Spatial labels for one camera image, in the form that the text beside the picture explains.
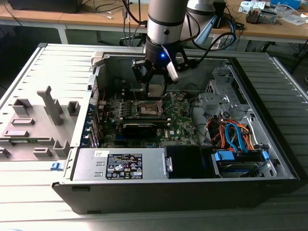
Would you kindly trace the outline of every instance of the motherboard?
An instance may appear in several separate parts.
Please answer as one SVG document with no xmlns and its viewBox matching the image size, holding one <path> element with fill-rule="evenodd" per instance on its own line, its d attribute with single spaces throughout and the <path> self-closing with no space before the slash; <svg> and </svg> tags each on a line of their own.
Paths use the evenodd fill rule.
<svg viewBox="0 0 308 231">
<path fill-rule="evenodd" d="M 115 94 L 102 101 L 100 147 L 159 148 L 197 144 L 189 100 L 169 92 L 156 100 L 125 100 Z"/>
</svg>

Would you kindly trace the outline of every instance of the workbench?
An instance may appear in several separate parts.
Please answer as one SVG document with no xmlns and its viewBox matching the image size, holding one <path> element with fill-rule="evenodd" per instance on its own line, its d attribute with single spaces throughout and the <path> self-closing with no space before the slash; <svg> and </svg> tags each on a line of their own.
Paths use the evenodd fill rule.
<svg viewBox="0 0 308 231">
<path fill-rule="evenodd" d="M 111 0 L 96 0 L 95 4 L 106 4 L 113 2 Z M 229 9 L 231 15 L 237 22 L 245 24 L 241 40 L 258 40 L 258 41 L 273 41 L 273 42 L 292 42 L 292 43 L 305 43 L 308 38 L 307 25 L 303 24 L 295 26 L 279 18 L 275 25 L 259 24 L 253 25 L 246 23 L 244 13 L 238 13 L 241 0 L 228 0 Z M 121 2 L 115 3 L 113 6 L 121 5 Z M 123 17 L 121 9 L 113 11 L 113 19 L 108 19 L 98 15 L 97 13 L 90 13 L 85 10 L 81 10 L 76 14 L 68 13 L 55 13 L 55 12 L 37 12 L 37 11 L 15 11 L 11 6 L 6 3 L 8 10 L 15 16 L 15 18 L 23 26 L 34 27 L 50 27 L 56 28 L 59 32 L 61 42 L 68 44 L 65 30 L 66 29 L 79 29 L 79 30 L 96 30 L 96 31 L 123 31 Z M 138 5 L 132 4 L 130 6 L 134 15 L 138 15 Z M 308 11 L 308 7 L 301 6 L 299 11 Z M 148 5 L 141 5 L 141 19 L 146 20 L 148 14 Z M 19 24 L 14 21 L 14 18 L 6 11 L 3 3 L 0 5 L 0 25 L 14 25 Z M 138 26 L 136 22 L 131 20 L 132 31 Z M 212 29 L 211 37 L 217 37 L 222 33 L 229 32 L 230 29 L 227 25 L 224 25 L 220 29 Z M 146 33 L 146 28 L 140 27 L 137 32 Z"/>
<path fill-rule="evenodd" d="M 93 72 L 90 59 L 95 51 L 142 54 L 142 48 L 41 44 L 0 100 L 0 132 L 14 113 L 12 103 L 16 98 L 28 98 L 31 103 L 43 105 L 42 99 L 33 92 L 46 85 L 53 88 L 61 105 L 74 100 L 82 106 Z M 201 52 L 187 50 L 192 56 Z M 308 96 L 301 87 L 277 59 L 266 53 L 218 51 L 209 55 L 237 58 L 307 172 Z M 51 188 L 50 183 L 64 174 L 50 171 L 52 163 L 48 160 L 0 161 L 0 227 L 23 231 L 46 227 L 83 231 L 308 228 L 307 186 L 252 209 L 78 215 Z"/>
</svg>

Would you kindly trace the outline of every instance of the blue clip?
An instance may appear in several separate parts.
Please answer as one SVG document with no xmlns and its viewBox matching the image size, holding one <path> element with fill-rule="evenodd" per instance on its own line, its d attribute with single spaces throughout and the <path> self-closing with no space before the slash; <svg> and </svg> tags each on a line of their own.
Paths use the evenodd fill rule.
<svg viewBox="0 0 308 231">
<path fill-rule="evenodd" d="M 269 154 L 268 154 L 267 151 L 263 151 L 263 152 L 262 152 L 262 155 L 263 155 L 265 161 L 268 161 L 268 160 L 270 159 L 270 156 L 269 156 Z"/>
<path fill-rule="evenodd" d="M 231 145 L 232 148 L 234 148 L 234 150 L 237 152 L 237 147 L 230 141 L 230 138 L 229 138 L 229 128 L 231 126 L 234 126 L 235 127 L 235 130 L 237 132 L 237 137 L 238 137 L 238 141 L 239 141 L 239 144 L 240 144 L 240 148 L 244 151 L 244 153 L 247 153 L 248 150 L 246 149 L 246 146 L 245 146 L 245 143 L 243 142 L 242 140 L 242 134 L 241 134 L 241 130 L 240 128 L 236 125 L 236 124 L 228 124 L 226 126 L 226 129 L 225 129 L 225 133 L 226 133 L 226 140 L 227 142 Z"/>
<path fill-rule="evenodd" d="M 62 164 L 59 162 L 54 162 L 50 168 L 51 171 L 62 171 Z"/>
<path fill-rule="evenodd" d="M 231 151 L 217 151 L 215 154 L 216 161 L 220 160 L 235 160 Z"/>
</svg>

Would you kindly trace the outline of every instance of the barcode sticker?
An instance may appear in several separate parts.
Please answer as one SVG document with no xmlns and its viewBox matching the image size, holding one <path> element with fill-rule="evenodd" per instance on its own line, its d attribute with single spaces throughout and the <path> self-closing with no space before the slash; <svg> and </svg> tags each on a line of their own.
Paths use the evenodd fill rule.
<svg viewBox="0 0 308 231">
<path fill-rule="evenodd" d="M 107 157 L 109 154 L 109 151 L 95 151 L 94 157 Z"/>
</svg>

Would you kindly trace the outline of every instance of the open computer chassis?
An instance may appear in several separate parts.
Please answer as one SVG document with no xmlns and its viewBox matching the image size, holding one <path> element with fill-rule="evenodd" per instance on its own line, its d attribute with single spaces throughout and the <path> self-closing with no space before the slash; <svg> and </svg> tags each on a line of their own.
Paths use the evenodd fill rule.
<svg viewBox="0 0 308 231">
<path fill-rule="evenodd" d="M 256 206 L 307 175 L 235 58 L 157 97 L 96 67 L 64 178 L 53 189 L 79 214 Z"/>
</svg>

